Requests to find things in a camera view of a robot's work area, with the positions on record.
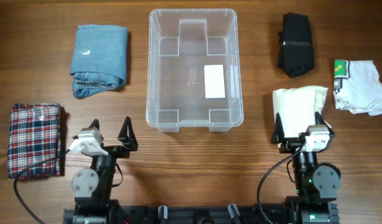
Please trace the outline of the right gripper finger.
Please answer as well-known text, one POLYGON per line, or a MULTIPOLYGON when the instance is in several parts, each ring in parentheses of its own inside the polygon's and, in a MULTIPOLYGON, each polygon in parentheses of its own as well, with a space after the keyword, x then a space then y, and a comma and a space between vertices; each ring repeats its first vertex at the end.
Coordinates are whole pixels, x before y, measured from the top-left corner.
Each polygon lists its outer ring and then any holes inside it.
POLYGON ((285 139, 284 128, 281 121, 281 116, 279 113, 276 113, 275 122, 274 122, 274 131, 271 137, 272 144, 282 143, 285 139))
POLYGON ((331 127, 324 121, 324 119, 322 118, 321 114, 316 111, 314 113, 314 116, 315 116, 315 124, 316 125, 325 125, 329 131, 329 136, 330 137, 334 137, 335 136, 335 133, 333 132, 333 130, 331 129, 331 127))

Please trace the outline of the cream cloth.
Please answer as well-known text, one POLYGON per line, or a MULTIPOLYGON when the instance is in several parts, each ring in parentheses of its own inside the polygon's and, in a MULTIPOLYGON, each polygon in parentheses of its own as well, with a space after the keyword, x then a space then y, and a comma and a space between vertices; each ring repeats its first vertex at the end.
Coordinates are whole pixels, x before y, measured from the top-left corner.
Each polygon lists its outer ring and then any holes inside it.
POLYGON ((316 125, 314 113, 321 114, 327 92, 328 88, 316 85, 273 91, 274 121, 279 113, 285 138, 305 137, 307 127, 316 125))

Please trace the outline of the black garment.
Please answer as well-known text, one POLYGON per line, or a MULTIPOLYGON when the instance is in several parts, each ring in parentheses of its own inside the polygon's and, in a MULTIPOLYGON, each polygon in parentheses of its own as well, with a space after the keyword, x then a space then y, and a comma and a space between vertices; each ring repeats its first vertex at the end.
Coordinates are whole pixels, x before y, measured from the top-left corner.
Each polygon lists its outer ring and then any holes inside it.
POLYGON ((277 65, 291 78, 315 68, 312 31, 309 17, 288 12, 283 15, 279 33, 280 51, 277 65))

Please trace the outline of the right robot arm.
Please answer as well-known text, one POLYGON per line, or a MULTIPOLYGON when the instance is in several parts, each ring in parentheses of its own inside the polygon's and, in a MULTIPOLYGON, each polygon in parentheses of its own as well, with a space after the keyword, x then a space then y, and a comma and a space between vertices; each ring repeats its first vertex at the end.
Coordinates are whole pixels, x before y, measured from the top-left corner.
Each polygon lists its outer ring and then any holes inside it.
POLYGON ((340 169, 328 162, 319 163, 317 154, 328 149, 335 133, 320 113, 314 113, 314 124, 297 137, 285 137, 281 116, 276 114, 272 143, 279 143, 281 154, 290 154, 296 185, 296 196, 288 196, 278 212, 270 211, 274 223, 339 223, 337 191, 340 169))

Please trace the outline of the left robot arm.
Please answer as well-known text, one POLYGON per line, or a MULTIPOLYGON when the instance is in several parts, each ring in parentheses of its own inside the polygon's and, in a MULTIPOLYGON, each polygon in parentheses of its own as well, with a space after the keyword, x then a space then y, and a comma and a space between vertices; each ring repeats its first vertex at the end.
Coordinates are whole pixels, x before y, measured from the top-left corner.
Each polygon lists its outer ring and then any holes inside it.
POLYGON ((137 151, 138 143, 131 118, 126 117, 118 134, 118 146, 105 146, 100 133, 100 124, 93 120, 83 128, 70 146, 72 154, 84 154, 92 158, 91 166, 79 170, 72 179, 75 193, 75 208, 63 214, 64 223, 109 224, 130 223, 130 218, 121 208, 118 200, 111 199, 115 172, 122 173, 117 160, 128 158, 137 151))

